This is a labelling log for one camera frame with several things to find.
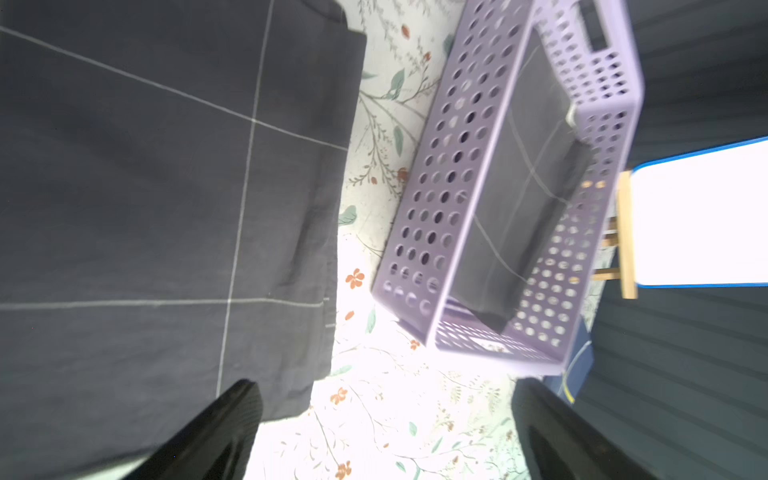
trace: purple plastic basket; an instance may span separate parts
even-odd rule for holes
[[[462,363],[477,359],[483,366],[497,362],[522,376],[558,375],[571,355],[608,206],[644,95],[624,3],[595,0],[595,5],[608,44],[600,51],[591,50],[575,0],[469,0],[465,6],[373,284],[374,297],[397,315],[401,326],[446,358]],[[594,156],[571,205],[541,249],[515,316],[499,335],[449,299],[449,293],[533,28],[574,105],[577,137],[593,147]],[[465,59],[478,44],[483,44],[484,61],[467,72]],[[484,74],[493,81],[480,85],[476,79]],[[467,80],[475,82],[462,90]],[[477,92],[483,95],[473,108],[493,107],[494,113],[473,124],[471,138],[461,146],[463,162],[433,161],[441,154],[455,154],[457,148],[442,141],[447,134],[457,134],[451,132],[455,128],[438,132],[438,123],[450,124]],[[446,179],[451,172],[470,180],[438,180],[439,188],[450,192],[450,201],[439,207],[426,203],[419,178],[427,174]],[[412,209],[427,210],[427,222],[438,211],[440,217],[445,215],[447,221],[427,226],[437,241],[412,235],[425,228],[421,218],[408,218]],[[419,254],[411,259],[402,254],[412,248]]]

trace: dark gray cloth inside basket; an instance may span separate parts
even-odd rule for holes
[[[498,333],[591,159],[569,106],[534,32],[451,290]]]

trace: white grid line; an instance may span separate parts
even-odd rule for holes
[[[107,65],[105,63],[101,63],[100,61],[93,60],[92,58],[84,57],[83,55],[74,53],[73,51],[69,51],[69,50],[66,50],[64,48],[57,47],[56,45],[47,43],[46,41],[39,40],[39,39],[37,39],[35,37],[31,37],[29,35],[25,35],[25,34],[19,32],[19,31],[11,30],[10,28],[3,27],[3,26],[0,25],[0,32],[8,34],[8,35],[11,35],[12,37],[20,38],[21,40],[29,41],[29,42],[31,42],[31,43],[33,43],[35,45],[38,45],[38,46],[43,47],[43,48],[47,48],[48,50],[55,51],[55,52],[60,53],[62,55],[67,55],[68,57],[75,58],[75,59],[77,59],[79,61],[84,61],[85,63],[88,63],[90,65],[94,65],[95,67],[103,68],[104,70],[109,70],[112,73],[116,73],[118,75],[122,75],[123,77],[130,78],[131,80],[140,81],[141,83],[144,83],[144,84],[147,84],[147,85],[151,85],[153,87],[160,88],[161,90],[169,91],[170,93],[173,93],[173,94],[176,94],[176,95],[180,95],[181,97],[187,98],[187,99],[192,100],[192,101],[196,101],[198,103],[201,103],[201,104],[206,105],[206,106],[211,107],[211,108],[216,108],[217,110],[222,111],[224,113],[227,113],[227,114],[230,114],[230,115],[234,115],[235,117],[242,118],[243,120],[247,120],[249,122],[253,122],[254,124],[259,124],[259,125],[261,125],[263,127],[271,128],[272,130],[279,131],[281,133],[290,135],[291,137],[301,138],[303,140],[311,141],[313,143],[320,144],[320,145],[325,145],[327,147],[335,148],[335,149],[341,150],[341,151],[348,151],[347,147],[342,147],[340,145],[331,144],[331,143],[328,143],[326,141],[317,140],[316,138],[307,137],[306,135],[296,134],[296,133],[293,133],[292,131],[288,131],[288,130],[285,130],[283,128],[276,127],[274,125],[270,125],[270,124],[268,124],[266,122],[263,122],[261,120],[257,120],[256,119],[256,115],[252,115],[250,117],[248,115],[243,115],[243,114],[241,114],[239,112],[236,112],[234,110],[230,110],[229,108],[222,107],[221,105],[217,105],[215,103],[209,102],[208,100],[204,100],[204,99],[202,99],[200,97],[195,97],[194,95],[188,94],[187,92],[184,92],[184,91],[181,91],[181,90],[177,90],[176,88],[173,88],[173,87],[168,87],[167,85],[163,85],[163,84],[157,83],[156,81],[152,81],[152,80],[149,80],[149,79],[144,78],[144,77],[140,77],[138,75],[129,73],[129,72],[125,71],[125,70],[121,70],[120,68],[112,67],[111,65]]]
[[[0,311],[19,310],[65,310],[76,308],[97,308],[104,306],[188,306],[188,305],[226,305],[228,303],[278,303],[280,305],[298,306],[301,308],[317,308],[325,302],[306,303],[281,300],[279,298],[233,298],[233,299],[188,299],[188,300],[85,300],[76,302],[27,302],[0,303]]]
[[[259,71],[256,76],[256,91],[253,93],[253,111],[252,118],[256,118],[256,110],[259,106],[259,90],[261,89],[261,75],[264,70],[264,57],[266,56],[266,44],[270,36],[270,26],[272,25],[272,10],[275,0],[270,0],[270,6],[266,11],[266,26],[264,27],[264,37],[261,41],[261,58],[259,59]],[[216,397],[221,394],[221,379],[224,369],[224,353],[227,351],[227,332],[230,326],[230,311],[232,310],[232,292],[235,288],[235,275],[237,273],[237,257],[240,255],[240,238],[243,234],[243,218],[245,216],[245,203],[248,197],[248,177],[250,176],[250,156],[253,152],[253,133],[256,131],[256,122],[250,125],[250,135],[248,137],[248,153],[245,160],[245,178],[243,179],[243,195],[240,198],[240,219],[237,221],[237,239],[235,240],[235,255],[232,260],[232,276],[230,278],[230,292],[227,296],[227,313],[224,317],[224,333],[221,337],[221,355],[219,357],[219,375],[216,381]]]
[[[531,183],[531,175],[533,174],[534,170],[536,169],[536,166],[538,165],[538,162],[541,161],[541,159],[544,157],[544,153],[547,151],[547,148],[549,147],[550,142],[552,142],[552,138],[554,138],[554,135],[558,132],[558,129],[560,126],[564,123],[563,120],[560,120],[555,124],[554,128],[552,129],[552,132],[550,132],[549,136],[547,137],[547,140],[544,142],[544,144],[541,146],[541,150],[538,152],[538,155],[536,156],[536,160],[533,164],[533,169],[528,169],[528,176],[525,178],[525,182],[523,183],[523,188],[520,190],[520,194],[518,195],[518,201],[515,205],[515,208],[512,209],[512,215],[509,217],[509,222],[507,222],[507,226],[504,228],[504,232],[502,233],[502,239],[506,239],[507,233],[509,231],[509,227],[512,225],[512,220],[515,218],[515,215],[517,215],[518,209],[522,205],[523,198],[525,197],[525,190],[528,188],[528,184]],[[516,139],[518,145],[520,146],[521,150],[524,149],[522,142],[520,142],[518,139]],[[504,268],[512,272],[514,275],[516,275],[519,279],[526,281],[525,278],[520,276],[517,272],[515,272],[512,268],[510,268],[507,263],[502,260],[501,255],[498,253],[496,248],[493,245],[493,242],[491,242],[491,238],[488,236],[488,234],[483,229],[482,225],[480,224],[480,220],[475,216],[475,223],[477,224],[478,228],[480,229],[480,233],[482,233],[483,237],[485,238],[485,241],[488,242],[488,245],[491,247],[491,250],[493,251],[493,254],[496,255],[496,258],[501,261],[501,264]],[[491,279],[491,272],[493,270],[489,270],[488,274],[485,276],[485,282],[483,283],[483,295],[481,298],[481,303],[485,305],[485,296],[488,292],[488,282]]]
[[[571,202],[568,200],[565,200],[564,198],[560,198],[557,195],[553,194],[549,188],[547,188],[546,185],[544,185],[544,182],[541,181],[541,178],[536,173],[536,169],[534,168],[533,164],[531,163],[531,158],[528,157],[528,152],[525,150],[525,146],[523,145],[522,139],[520,138],[520,134],[518,133],[518,128],[515,125],[515,119],[512,118],[511,115],[507,116],[507,122],[509,123],[509,126],[512,128],[512,134],[515,136],[515,139],[517,140],[518,144],[520,144],[520,150],[523,153],[523,161],[528,166],[528,170],[531,172],[531,175],[533,175],[534,180],[536,180],[536,183],[539,187],[544,191],[545,194],[547,194],[550,198],[553,198],[555,200],[559,200],[562,203],[566,205],[566,207],[571,206]]]
[[[493,242],[491,242],[491,239],[488,237],[488,234],[485,232],[485,228],[482,227],[480,224],[480,220],[475,215],[472,215],[472,219],[475,221],[475,225],[480,230],[480,233],[482,233],[482,236],[485,238],[485,241],[488,242],[488,246],[491,247],[491,251],[494,255],[496,255],[496,260],[507,270],[509,270],[509,273],[515,275],[517,278],[519,278],[522,281],[526,281],[525,278],[520,276],[519,273],[515,272],[507,263],[504,261],[502,256],[499,254],[498,250],[496,250],[496,247],[493,246]]]

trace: floral bedsheet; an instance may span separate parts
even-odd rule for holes
[[[430,364],[369,291],[464,2],[339,3],[368,44],[339,214],[333,371],[307,412],[261,425],[246,478],[527,478],[515,378]],[[602,287],[584,306],[589,326]]]

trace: dark fabric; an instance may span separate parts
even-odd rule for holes
[[[628,167],[768,135],[768,2],[627,8],[646,81]],[[738,242],[730,253],[750,254]],[[574,410],[659,478],[765,478],[766,319],[767,288],[641,289],[623,300],[608,282]]]
[[[498,333],[591,160],[565,121],[569,105],[532,33],[451,288]]]
[[[0,477],[147,452],[214,400],[248,160],[221,391],[309,405],[365,50],[331,7],[276,0],[263,50],[268,0],[4,2]]]

